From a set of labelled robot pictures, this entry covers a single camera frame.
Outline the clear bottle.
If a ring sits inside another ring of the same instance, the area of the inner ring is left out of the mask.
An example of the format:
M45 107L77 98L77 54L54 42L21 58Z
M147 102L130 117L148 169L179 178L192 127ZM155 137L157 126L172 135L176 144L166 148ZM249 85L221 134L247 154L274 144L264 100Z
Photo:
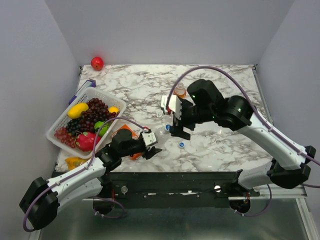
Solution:
M154 133L157 138L157 146L163 146L169 137L171 136L171 133L169 131L166 131L165 126L160 126L156 130L154 130Z

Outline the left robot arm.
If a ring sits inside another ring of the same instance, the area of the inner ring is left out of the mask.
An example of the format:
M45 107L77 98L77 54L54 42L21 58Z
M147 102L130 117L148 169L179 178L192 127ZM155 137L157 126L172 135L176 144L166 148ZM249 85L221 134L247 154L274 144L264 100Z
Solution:
M138 138L133 138L130 130L121 129L86 163L48 180L36 178L19 203L24 212L23 229L31 233L46 227L73 201L107 197L111 185L100 178L116 169L123 157L140 153L147 160L152 158L161 152L154 146L157 143L156 134L150 129L142 131Z

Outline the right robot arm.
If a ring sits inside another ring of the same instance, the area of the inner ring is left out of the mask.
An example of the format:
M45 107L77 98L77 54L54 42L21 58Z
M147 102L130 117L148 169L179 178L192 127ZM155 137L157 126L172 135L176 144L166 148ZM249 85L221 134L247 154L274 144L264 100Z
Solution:
M276 129L247 99L239 95L225 98L212 81L204 79L193 82L187 92L192 101L177 95L161 98L164 112L173 114L172 136L190 140L191 135L184 128L192 131L197 124L215 122L246 136L272 156L264 165L237 171L230 183L234 195L241 196L247 190L266 184L293 189L309 179L311 168L307 158L314 157L315 148L299 145L283 133L275 133Z

